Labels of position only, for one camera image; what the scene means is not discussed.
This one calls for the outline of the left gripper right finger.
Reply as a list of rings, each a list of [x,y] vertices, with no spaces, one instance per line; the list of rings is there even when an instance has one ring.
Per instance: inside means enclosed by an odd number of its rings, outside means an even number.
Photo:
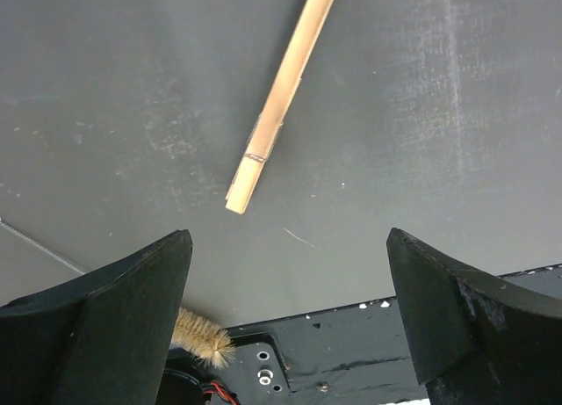
[[[561,301],[393,228],[387,255],[419,384],[433,404],[559,404]]]

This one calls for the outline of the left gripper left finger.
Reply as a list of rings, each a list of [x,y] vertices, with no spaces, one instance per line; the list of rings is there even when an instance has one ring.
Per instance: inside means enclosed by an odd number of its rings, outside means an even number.
[[[1,308],[3,404],[153,404],[192,255],[188,230]]]

